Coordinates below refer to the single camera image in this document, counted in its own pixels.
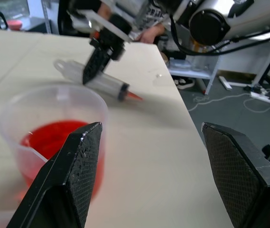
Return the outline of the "white flat bar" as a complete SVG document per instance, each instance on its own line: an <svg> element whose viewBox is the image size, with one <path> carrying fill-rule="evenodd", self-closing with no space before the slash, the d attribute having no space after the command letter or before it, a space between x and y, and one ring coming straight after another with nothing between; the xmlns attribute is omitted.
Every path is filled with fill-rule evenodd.
<svg viewBox="0 0 270 228"><path fill-rule="evenodd" d="M226 90L232 90L233 89L231 87L231 85L229 84L229 82L223 76L219 76L218 78L219 78L220 82L222 83L222 85L225 87Z"/></svg>

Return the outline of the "silver robot body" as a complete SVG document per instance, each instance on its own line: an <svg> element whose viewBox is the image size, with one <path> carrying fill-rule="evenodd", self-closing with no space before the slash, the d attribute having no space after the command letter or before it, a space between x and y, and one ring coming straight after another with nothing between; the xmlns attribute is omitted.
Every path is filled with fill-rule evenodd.
<svg viewBox="0 0 270 228"><path fill-rule="evenodd" d="M270 0L184 0L175 23L199 44L270 31Z"/></svg>

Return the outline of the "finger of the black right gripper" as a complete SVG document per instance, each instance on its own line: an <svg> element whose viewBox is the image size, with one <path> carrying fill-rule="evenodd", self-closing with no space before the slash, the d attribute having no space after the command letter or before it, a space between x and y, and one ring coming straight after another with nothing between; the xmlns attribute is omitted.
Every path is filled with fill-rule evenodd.
<svg viewBox="0 0 270 228"><path fill-rule="evenodd" d="M96 47L83 69L82 83L87 84L93 80L99 72L103 71L109 63L112 55L112 49Z"/></svg>

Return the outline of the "red round object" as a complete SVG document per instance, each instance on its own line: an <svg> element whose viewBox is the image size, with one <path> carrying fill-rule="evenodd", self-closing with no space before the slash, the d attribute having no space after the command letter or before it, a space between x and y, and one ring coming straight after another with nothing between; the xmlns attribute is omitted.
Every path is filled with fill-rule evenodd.
<svg viewBox="0 0 270 228"><path fill-rule="evenodd" d="M19 31L21 30L23 23L21 20L8 20L7 21L8 27L10 30Z"/></svg>

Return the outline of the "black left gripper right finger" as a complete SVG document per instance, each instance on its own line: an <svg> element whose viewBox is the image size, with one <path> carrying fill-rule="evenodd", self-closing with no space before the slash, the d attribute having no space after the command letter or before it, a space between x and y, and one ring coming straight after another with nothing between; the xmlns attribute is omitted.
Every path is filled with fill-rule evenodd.
<svg viewBox="0 0 270 228"><path fill-rule="evenodd" d="M270 228L270 144L259 150L243 133L204 122L202 133L234 228Z"/></svg>

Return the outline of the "bystander bare hand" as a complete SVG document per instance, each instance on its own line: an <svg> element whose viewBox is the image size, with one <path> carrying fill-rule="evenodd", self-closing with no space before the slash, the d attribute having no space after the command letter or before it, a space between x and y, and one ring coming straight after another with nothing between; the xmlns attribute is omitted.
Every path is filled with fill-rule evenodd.
<svg viewBox="0 0 270 228"><path fill-rule="evenodd" d="M162 24L157 24L144 32L137 38L137 41L152 44L156 37L161 36L165 32L165 27Z"/></svg>

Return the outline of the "black and white sneaker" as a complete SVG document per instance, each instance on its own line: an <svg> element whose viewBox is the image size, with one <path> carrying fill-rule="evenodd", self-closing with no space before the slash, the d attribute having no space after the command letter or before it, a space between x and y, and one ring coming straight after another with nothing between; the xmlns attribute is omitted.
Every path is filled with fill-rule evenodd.
<svg viewBox="0 0 270 228"><path fill-rule="evenodd" d="M174 83L179 90L185 90L188 88L192 88L195 85L195 80L192 78L187 78L187 77L178 77L174 76L173 77Z"/></svg>

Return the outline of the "bystander printed shirt torso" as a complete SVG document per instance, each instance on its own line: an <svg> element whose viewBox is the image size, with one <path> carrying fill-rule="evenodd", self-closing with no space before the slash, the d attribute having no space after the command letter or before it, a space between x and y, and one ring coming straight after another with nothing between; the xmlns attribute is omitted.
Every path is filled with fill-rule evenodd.
<svg viewBox="0 0 270 228"><path fill-rule="evenodd" d="M162 24L165 27L170 25L169 15L164 13L160 6L156 3L156 0L150 0L150 5L145 19L147 20L146 25L148 27Z"/></svg>

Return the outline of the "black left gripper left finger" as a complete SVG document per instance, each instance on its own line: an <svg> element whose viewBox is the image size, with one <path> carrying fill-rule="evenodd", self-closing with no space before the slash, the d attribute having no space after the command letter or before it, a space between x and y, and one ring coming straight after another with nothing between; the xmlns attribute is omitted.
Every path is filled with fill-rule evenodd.
<svg viewBox="0 0 270 228"><path fill-rule="evenodd" d="M101 136L101 122L71 132L42 166L6 228L84 228Z"/></svg>

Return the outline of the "clear plastic cup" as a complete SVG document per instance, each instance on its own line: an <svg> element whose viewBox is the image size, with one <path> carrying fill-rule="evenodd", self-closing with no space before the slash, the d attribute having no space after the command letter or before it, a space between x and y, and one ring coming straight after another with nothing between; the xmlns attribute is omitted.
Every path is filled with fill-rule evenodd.
<svg viewBox="0 0 270 228"><path fill-rule="evenodd" d="M60 151L68 135L93 122L102 123L92 197L99 192L105 163L108 107L93 90L81 85L47 85L14 96L0 113L0 135L6 141L25 183Z"/></svg>

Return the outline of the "white power strip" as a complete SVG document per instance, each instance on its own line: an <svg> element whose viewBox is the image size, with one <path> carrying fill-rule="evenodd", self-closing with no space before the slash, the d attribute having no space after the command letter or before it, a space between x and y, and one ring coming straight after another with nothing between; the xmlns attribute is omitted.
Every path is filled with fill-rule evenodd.
<svg viewBox="0 0 270 228"><path fill-rule="evenodd" d="M270 97L267 95L250 92L250 97L270 104Z"/></svg>

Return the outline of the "white metal shelf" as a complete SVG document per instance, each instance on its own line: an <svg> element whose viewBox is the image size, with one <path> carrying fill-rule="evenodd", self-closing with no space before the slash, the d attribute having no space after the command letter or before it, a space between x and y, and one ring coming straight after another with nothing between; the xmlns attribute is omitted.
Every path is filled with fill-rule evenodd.
<svg viewBox="0 0 270 228"><path fill-rule="evenodd" d="M211 89L220 57L190 56L179 51L167 51L168 70L172 77L187 77L195 80L204 95Z"/></svg>

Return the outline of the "clear syringe with red tip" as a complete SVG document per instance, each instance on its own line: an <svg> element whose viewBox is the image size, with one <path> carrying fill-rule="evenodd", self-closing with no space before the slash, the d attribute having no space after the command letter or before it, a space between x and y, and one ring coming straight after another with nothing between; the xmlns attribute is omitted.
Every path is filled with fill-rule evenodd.
<svg viewBox="0 0 270 228"><path fill-rule="evenodd" d="M126 98L132 98L140 101L143 100L140 96L129 91L129 84L103 72L98 73L94 79L84 83L82 76L84 65L79 62L73 60L63 61L61 59L57 59L53 62L53 65L64 78L74 83L82 84L89 89L104 93L117 99L118 101L122 102Z"/></svg>

